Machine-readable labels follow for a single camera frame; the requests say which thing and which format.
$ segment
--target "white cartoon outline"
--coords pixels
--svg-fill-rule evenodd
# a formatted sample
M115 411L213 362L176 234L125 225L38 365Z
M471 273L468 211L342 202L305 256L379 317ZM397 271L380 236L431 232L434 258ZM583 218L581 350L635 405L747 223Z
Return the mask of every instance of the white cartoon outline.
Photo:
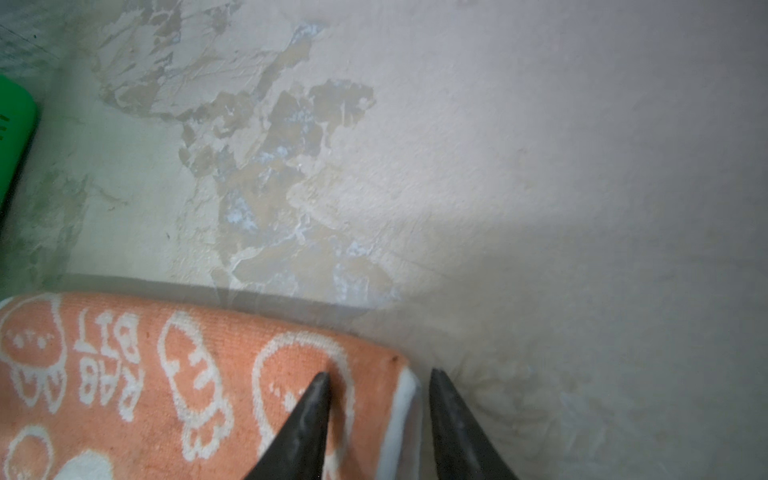
M27 437L36 437L42 440L45 445L45 450L48 453L48 465L45 467L45 473L40 477L40 480L47 479L48 475L51 473L51 468L53 467L53 444L51 443L51 437L48 435L48 431L45 427L41 425L27 425L16 434L16 437L14 437L13 440L11 440L10 445L8 445L8 454L5 456L5 461L2 465L2 472L8 480L13 478L9 471L9 462L11 461L13 454L16 453L18 444Z
M5 325L6 320L8 320L10 315L19 307L24 306L27 303L38 302L41 300L51 304L51 318L53 319L53 323L61 339L61 355L59 356L58 361L47 367L23 365L5 355L1 343L0 361L7 363L11 367L11 381L13 382L14 389L24 400L27 407L31 408L35 406L40 398L40 393L42 392L48 403L48 411L50 413L56 413L61 406L61 401L64 399L64 394L67 390L67 371L65 370L65 364L67 362L67 341L64 335L64 327L61 324L61 315L59 313L61 297L53 293L43 293L42 295L33 296L15 304L0 319L0 332L2 332L2 327ZM31 396L27 396L24 393L24 384L29 384L32 380L35 381L35 393ZM56 398L54 398L54 394L51 392L51 383L55 386L60 386Z
M197 374L197 377L194 379L194 388L196 390L202 389L209 383L214 384L214 398L202 412L194 411L189 408L174 380L174 377L180 370L179 360L169 360L165 352L165 340L168 337L171 327L178 329L194 344L195 350L188 356L189 363L192 366L195 366L203 360L207 364L207 368ZM214 362L214 358L203 344L203 333L188 313L177 311L170 316L163 326L160 338L157 340L157 354L160 356L160 364L162 365L163 370L165 371L165 376L168 378L168 383L170 384L176 413L178 414L179 420L184 424L184 430L181 434L181 451L184 458L188 462L191 462L198 456L201 458L211 457L219 449L221 440L225 439L232 432L232 428L234 427L234 414L229 399L223 396L224 387L219 369ZM193 431L200 429L203 425L208 423L214 417L216 412L221 412L224 415L224 424L214 426L214 433L207 445L200 444L199 435L195 437L193 442Z
M259 352L256 360L253 362L253 372L251 374L252 390L253 390L253 417L256 419L256 423L259 426L259 433L261 435L261 443L259 444L259 457L266 452L267 447L275 438L275 431L270 425L269 419L266 417L264 411L264 401L261 397L261 369L264 367L264 362L278 350L286 346L300 345L309 346L324 352L331 360L336 364L339 369L342 380L346 384L346 403L344 405L344 433L342 435L341 444L336 449L326 455L325 470L331 476L335 478L336 471L341 466L341 461L346 454L347 445L349 444L349 436L352 433L352 425L355 422L355 382L352 378L352 372L349 370L349 364L346 359L346 353L344 348L341 347L335 340L312 332L288 332L281 333L274 336Z

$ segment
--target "orange cloth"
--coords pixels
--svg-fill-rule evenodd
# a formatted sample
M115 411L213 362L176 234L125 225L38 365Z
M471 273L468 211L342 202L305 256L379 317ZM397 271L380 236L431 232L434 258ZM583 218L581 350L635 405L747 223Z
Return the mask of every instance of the orange cloth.
M319 371L333 389L324 478L415 478L419 387L395 351L197 306L15 297L0 303L3 473L239 480Z

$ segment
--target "concrete surface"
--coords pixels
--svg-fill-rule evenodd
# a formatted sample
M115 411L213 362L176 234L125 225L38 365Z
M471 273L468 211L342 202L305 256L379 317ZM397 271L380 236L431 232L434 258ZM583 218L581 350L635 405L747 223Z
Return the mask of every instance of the concrete surface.
M83 4L0 293L395 346L522 478L765 478L767 8Z

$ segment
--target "green plastic container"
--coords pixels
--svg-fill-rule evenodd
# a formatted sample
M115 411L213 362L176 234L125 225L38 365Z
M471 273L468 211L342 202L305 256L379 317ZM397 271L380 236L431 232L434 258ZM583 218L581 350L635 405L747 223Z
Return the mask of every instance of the green plastic container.
M37 113L32 96L0 75L0 204L35 128Z

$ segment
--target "green object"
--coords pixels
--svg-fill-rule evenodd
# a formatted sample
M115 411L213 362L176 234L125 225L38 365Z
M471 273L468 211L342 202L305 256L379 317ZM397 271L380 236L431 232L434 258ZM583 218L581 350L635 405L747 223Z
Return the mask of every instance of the green object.
M0 203L35 128L37 112L32 96L0 75Z

